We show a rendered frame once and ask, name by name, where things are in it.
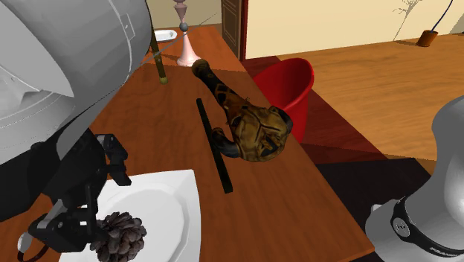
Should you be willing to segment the white square plate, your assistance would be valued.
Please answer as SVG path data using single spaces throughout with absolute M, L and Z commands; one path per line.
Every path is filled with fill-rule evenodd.
M 199 262 L 201 210 L 193 170 L 131 176 L 130 186 L 109 180 L 98 197 L 96 218 L 127 211 L 142 220 L 144 247 L 130 262 Z

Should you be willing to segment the olive green stick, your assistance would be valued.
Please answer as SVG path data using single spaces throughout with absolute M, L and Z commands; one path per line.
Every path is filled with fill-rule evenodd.
M 162 63 L 161 55 L 159 53 L 159 47 L 158 47 L 158 42 L 155 37 L 155 32 L 152 31 L 152 38 L 151 38 L 151 43 L 150 43 L 150 48 L 153 54 L 153 58 L 155 61 L 155 65 L 158 70 L 158 76 L 159 76 L 159 81 L 160 84 L 168 84 L 168 79 L 166 76 L 166 72 L 164 70 L 164 65 Z

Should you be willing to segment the black stick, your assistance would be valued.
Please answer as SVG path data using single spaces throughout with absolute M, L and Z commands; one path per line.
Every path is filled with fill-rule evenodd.
M 210 145 L 211 153 L 213 155 L 213 159 L 216 165 L 217 172 L 219 174 L 219 178 L 222 184 L 223 191 L 226 194 L 233 192 L 233 185 L 231 179 L 229 177 L 227 168 L 223 161 L 222 155 L 219 150 L 216 148 L 213 137 L 212 137 L 212 128 L 209 122 L 209 118 L 207 116 L 206 110 L 204 108 L 204 104 L 202 103 L 201 98 L 196 99 L 196 105 L 200 114 L 200 118 L 202 120 L 202 124 L 204 127 L 205 134 L 207 136 L 208 143 Z

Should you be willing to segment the brown patterned gourd vase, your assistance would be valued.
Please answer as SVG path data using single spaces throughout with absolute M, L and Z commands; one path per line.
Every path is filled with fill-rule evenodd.
M 192 72 L 225 112 L 232 139 L 220 127 L 211 131 L 213 144 L 220 153 L 249 162 L 266 162 L 283 151 L 293 128 L 292 119 L 284 110 L 255 106 L 242 98 L 213 73 L 207 60 L 195 61 Z

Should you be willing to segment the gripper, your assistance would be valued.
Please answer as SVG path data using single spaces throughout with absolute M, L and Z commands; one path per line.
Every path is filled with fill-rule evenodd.
M 35 143 L 35 186 L 38 194 L 48 196 L 53 208 L 34 220 L 28 234 L 56 252 L 81 252 L 87 244 L 107 241 L 109 234 L 97 226 L 97 198 L 102 188 L 89 183 L 103 181 L 103 170 L 118 186 L 130 186 L 125 161 L 128 153 L 114 134 L 96 134 L 87 129 L 65 154 L 52 153 L 56 143 Z

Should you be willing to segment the brown pine cone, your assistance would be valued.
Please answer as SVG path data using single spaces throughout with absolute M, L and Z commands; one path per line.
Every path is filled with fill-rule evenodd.
M 97 240 L 90 244 L 99 262 L 129 262 L 144 248 L 147 235 L 142 219 L 129 212 L 118 211 L 97 220 L 96 225 L 108 235 L 107 240 Z

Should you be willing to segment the brown wooden table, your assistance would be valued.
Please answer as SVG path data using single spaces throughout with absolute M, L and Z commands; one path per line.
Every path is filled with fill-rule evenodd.
M 350 262 L 372 243 L 297 140 L 268 162 L 226 159 L 233 191 L 225 193 L 196 105 L 213 127 L 226 118 L 189 68 L 177 66 L 181 44 L 167 47 L 162 85 L 153 63 L 140 67 L 91 129 L 126 148 L 130 175 L 191 169 L 202 216 L 200 262 Z

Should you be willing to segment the dark brown door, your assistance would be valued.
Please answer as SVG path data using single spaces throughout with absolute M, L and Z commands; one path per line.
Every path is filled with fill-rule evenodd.
M 249 0 L 221 0 L 222 38 L 243 61 L 246 55 Z

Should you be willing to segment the red bucket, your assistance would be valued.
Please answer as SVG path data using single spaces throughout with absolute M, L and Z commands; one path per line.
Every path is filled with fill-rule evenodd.
M 282 60 L 254 76 L 253 81 L 271 105 L 283 109 L 291 117 L 291 134 L 302 143 L 309 91 L 315 81 L 310 62 L 298 57 Z

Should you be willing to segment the small white plate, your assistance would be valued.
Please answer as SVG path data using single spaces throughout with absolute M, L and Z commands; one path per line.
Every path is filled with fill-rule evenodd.
M 178 36 L 177 32 L 172 29 L 155 30 L 154 34 L 158 42 L 169 42 Z

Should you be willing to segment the brown plant pot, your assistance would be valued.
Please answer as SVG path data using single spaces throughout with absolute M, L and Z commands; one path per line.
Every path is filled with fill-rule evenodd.
M 437 22 L 434 24 L 434 26 L 430 30 L 424 30 L 420 36 L 420 38 L 417 40 L 416 45 L 419 47 L 429 47 L 433 40 L 438 36 L 438 32 L 436 31 L 436 27 L 439 25 L 439 23 L 443 20 L 444 16 L 450 9 L 451 5 L 453 4 L 454 0 L 450 0 L 447 8 L 443 12 L 443 14 L 440 16 L 440 18 L 437 20 Z

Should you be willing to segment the pink candlestick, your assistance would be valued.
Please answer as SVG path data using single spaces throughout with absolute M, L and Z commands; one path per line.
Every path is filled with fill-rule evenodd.
M 199 60 L 200 57 L 196 55 L 195 51 L 190 44 L 190 40 L 188 38 L 188 29 L 189 26 L 185 22 L 185 14 L 187 11 L 187 5 L 184 3 L 185 0 L 173 0 L 175 2 L 174 8 L 178 17 L 180 19 L 179 29 L 182 32 L 182 52 L 181 56 L 177 60 L 177 64 L 179 66 L 184 67 L 191 67 L 195 61 Z

